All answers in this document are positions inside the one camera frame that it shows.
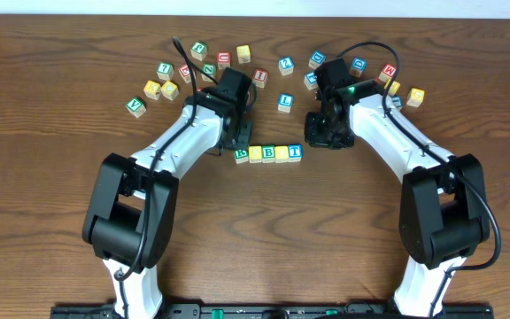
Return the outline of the blue T letter block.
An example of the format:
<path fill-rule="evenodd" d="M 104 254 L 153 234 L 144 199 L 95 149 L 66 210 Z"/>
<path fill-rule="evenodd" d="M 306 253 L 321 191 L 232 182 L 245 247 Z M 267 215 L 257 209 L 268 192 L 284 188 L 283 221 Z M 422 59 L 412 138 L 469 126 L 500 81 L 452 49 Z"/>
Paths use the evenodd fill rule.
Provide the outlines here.
<path fill-rule="evenodd" d="M 300 144 L 290 144 L 288 146 L 288 162 L 299 162 L 303 156 L 302 146 Z"/>

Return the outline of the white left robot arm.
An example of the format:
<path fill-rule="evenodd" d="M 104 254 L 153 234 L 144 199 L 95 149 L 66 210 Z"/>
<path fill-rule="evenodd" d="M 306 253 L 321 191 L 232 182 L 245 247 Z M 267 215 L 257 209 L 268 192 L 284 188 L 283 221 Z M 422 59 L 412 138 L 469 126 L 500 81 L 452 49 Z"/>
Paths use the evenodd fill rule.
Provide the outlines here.
<path fill-rule="evenodd" d="M 119 318 L 159 314 L 157 264 L 172 234 L 180 180 L 212 148 L 248 148 L 253 88 L 246 74 L 226 68 L 218 84 L 186 98 L 181 116 L 155 142 L 101 163 L 82 238 L 110 272 Z"/>

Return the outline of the green R letter block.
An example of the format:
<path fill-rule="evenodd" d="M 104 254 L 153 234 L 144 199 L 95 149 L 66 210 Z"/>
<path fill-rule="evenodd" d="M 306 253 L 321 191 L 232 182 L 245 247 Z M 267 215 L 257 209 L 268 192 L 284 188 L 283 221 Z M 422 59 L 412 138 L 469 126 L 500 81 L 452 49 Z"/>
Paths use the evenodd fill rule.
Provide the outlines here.
<path fill-rule="evenodd" d="M 246 150 L 234 151 L 236 164 L 242 164 L 249 161 L 249 153 Z"/>

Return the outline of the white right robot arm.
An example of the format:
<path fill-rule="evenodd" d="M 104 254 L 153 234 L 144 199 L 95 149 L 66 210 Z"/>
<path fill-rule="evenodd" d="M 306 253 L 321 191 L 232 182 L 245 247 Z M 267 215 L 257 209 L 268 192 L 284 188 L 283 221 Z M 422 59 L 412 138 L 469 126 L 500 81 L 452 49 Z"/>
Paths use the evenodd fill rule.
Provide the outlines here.
<path fill-rule="evenodd" d="M 481 204 L 481 163 L 432 143 L 385 96 L 379 80 L 358 81 L 342 58 L 313 73 L 321 109 L 306 115 L 305 141 L 338 150 L 359 137 L 389 166 L 402 186 L 398 231 L 409 254 L 393 303 L 401 315 L 440 314 L 456 268 L 491 233 Z"/>

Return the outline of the green B letter block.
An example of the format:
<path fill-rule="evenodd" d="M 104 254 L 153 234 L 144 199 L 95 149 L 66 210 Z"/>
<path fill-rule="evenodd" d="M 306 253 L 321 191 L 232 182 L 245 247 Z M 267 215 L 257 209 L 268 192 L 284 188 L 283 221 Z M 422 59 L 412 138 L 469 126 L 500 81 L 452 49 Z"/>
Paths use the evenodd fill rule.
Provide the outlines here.
<path fill-rule="evenodd" d="M 263 163 L 275 162 L 275 147 L 273 145 L 262 146 L 262 162 Z"/>

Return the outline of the yellow O letter block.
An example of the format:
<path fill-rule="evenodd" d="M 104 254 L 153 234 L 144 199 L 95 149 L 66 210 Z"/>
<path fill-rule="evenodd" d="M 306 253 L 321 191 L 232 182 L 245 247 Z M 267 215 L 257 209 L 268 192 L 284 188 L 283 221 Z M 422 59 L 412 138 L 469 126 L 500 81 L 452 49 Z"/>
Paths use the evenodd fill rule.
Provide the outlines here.
<path fill-rule="evenodd" d="M 252 145 L 248 149 L 250 163 L 261 163 L 262 162 L 262 146 Z"/>

